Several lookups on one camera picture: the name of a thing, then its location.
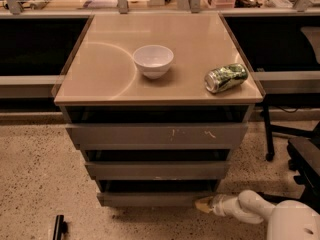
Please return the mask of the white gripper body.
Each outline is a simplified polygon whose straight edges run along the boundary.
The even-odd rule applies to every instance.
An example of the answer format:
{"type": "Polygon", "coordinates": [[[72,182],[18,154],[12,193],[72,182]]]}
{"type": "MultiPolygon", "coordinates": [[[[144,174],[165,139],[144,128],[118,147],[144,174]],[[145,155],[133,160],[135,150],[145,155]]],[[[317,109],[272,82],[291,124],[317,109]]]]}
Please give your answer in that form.
{"type": "Polygon", "coordinates": [[[215,215],[218,216],[236,216],[240,211],[238,198],[225,194],[216,195],[211,201],[211,208],[215,215]]]}

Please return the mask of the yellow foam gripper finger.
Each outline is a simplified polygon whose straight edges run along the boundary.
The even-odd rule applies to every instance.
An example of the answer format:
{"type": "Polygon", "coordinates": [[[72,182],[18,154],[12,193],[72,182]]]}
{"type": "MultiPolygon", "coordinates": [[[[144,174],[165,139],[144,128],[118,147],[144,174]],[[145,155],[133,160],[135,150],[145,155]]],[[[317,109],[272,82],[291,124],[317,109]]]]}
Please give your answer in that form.
{"type": "Polygon", "coordinates": [[[211,213],[213,211],[213,197],[209,196],[197,199],[195,207],[204,213],[211,213]]]}

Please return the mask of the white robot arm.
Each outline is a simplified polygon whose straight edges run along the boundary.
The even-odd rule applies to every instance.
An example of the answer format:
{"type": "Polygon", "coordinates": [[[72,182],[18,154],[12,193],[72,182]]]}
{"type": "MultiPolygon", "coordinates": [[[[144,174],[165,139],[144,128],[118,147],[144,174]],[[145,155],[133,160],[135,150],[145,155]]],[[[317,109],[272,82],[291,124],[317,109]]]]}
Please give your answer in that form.
{"type": "Polygon", "coordinates": [[[272,204],[257,192],[244,190],[237,196],[216,194],[197,199],[195,207],[247,224],[266,222],[266,240],[320,240],[320,214],[299,201],[272,204]]]}

